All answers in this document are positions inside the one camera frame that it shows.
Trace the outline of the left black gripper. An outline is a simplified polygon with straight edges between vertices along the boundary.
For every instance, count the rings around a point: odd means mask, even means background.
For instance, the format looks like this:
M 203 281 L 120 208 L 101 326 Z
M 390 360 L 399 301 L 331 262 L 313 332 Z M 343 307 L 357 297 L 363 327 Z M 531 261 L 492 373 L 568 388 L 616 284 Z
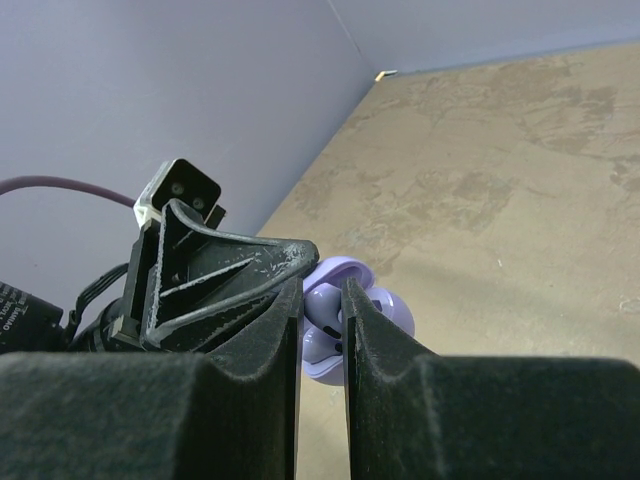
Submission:
M 172 200 L 160 224 L 143 225 L 129 261 L 78 295 L 69 312 L 69 350 L 210 352 L 264 313 L 286 281 L 304 278 L 318 261 L 309 240 L 214 230 L 194 209 Z M 87 307 L 121 278 L 122 295 L 80 329 Z

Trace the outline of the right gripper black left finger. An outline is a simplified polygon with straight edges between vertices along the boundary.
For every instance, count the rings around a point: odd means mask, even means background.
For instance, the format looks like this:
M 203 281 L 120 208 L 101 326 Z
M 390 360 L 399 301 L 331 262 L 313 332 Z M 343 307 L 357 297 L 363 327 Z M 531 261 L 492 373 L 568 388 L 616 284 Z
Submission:
M 302 283 L 210 354 L 1 359 L 5 479 L 291 479 Z

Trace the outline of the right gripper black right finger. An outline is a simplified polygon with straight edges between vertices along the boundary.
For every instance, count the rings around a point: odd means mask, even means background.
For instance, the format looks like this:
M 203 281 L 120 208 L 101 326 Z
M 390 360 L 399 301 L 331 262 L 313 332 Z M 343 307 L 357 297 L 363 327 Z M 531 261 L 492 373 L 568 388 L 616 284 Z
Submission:
M 639 370 L 611 358 L 441 356 L 342 288 L 354 479 L 635 479 Z

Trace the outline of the purple earbud charging case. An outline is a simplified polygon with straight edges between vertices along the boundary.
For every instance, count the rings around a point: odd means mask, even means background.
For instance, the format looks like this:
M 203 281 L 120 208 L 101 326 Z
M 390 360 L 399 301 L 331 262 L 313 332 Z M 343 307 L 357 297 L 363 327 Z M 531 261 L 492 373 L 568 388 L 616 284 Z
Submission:
M 378 311 L 405 333 L 415 334 L 415 322 L 407 304 L 395 293 L 376 285 L 373 270 L 364 262 L 348 256 L 334 256 L 318 263 L 303 280 L 303 300 L 322 283 L 338 287 L 344 280 L 355 278 Z M 344 382 L 342 339 L 333 340 L 315 330 L 304 312 L 302 367 L 306 375 L 325 385 L 340 386 Z

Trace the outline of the purple black wireless earbud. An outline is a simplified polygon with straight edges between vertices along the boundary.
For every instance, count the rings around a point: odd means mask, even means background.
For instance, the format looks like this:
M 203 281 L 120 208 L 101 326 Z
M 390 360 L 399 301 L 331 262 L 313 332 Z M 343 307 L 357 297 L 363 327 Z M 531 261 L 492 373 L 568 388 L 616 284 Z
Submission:
M 304 300 L 304 312 L 311 326 L 333 340 L 341 340 L 341 290 L 322 283 L 311 290 Z

